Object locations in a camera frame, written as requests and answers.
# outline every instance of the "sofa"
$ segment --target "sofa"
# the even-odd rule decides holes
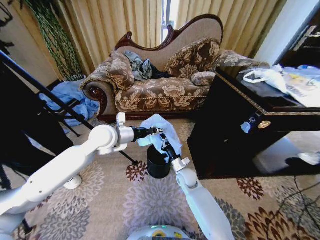
[[[220,49],[223,24],[212,14],[198,16],[178,30],[167,26],[165,41],[154,48],[137,45],[128,32],[80,86],[84,94],[99,101],[97,117],[110,122],[118,112],[129,120],[146,119],[155,113],[164,118],[182,118],[205,102],[220,66],[266,66],[231,50]],[[138,54],[172,77],[137,81],[125,51]]]

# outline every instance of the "gray clothing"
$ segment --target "gray clothing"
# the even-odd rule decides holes
[[[149,59],[143,62],[138,54],[129,50],[124,51],[124,55],[130,61],[135,80],[145,81],[152,78],[152,67]]]

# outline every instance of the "floor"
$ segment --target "floor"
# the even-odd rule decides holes
[[[187,139],[194,123],[173,119],[183,157],[191,159]],[[139,126],[141,121],[128,121]],[[103,122],[93,119],[94,126]],[[68,136],[75,145],[88,139],[89,130],[77,126],[81,136]],[[289,138],[303,151],[318,151],[318,132],[291,133]],[[36,226],[29,240],[123,240],[146,225],[172,225],[191,238],[206,239],[176,183],[171,171],[164,179],[150,177],[146,170],[147,147],[136,143],[125,152],[140,161],[138,167],[119,153],[96,156],[80,175],[83,183],[75,190],[60,188],[50,198],[27,213]],[[24,180],[6,169],[13,187]],[[237,240],[320,239],[320,175],[287,177],[250,177],[202,180],[230,221]],[[23,231],[15,239],[23,239]]]

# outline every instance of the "window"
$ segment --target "window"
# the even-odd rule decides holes
[[[179,2],[180,0],[162,0],[161,42],[168,35],[168,25],[172,25],[176,29]]]

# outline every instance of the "black pole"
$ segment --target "black pole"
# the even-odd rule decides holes
[[[74,117],[74,119],[81,122],[88,129],[90,130],[94,129],[94,127],[90,123],[88,123],[82,115],[76,113],[71,107],[69,107],[63,101],[61,101],[58,97],[56,97],[48,88],[46,88],[44,85],[38,82],[33,76],[31,76],[22,67],[16,64],[15,61],[13,61],[1,50],[0,50],[0,59],[5,65],[11,68],[14,72],[16,72],[21,77],[23,77],[26,81],[28,81],[30,84],[35,86],[40,92],[42,92],[43,94],[51,98],[51,100],[54,101],[56,104],[58,104],[62,109],[66,110],[72,117]]]

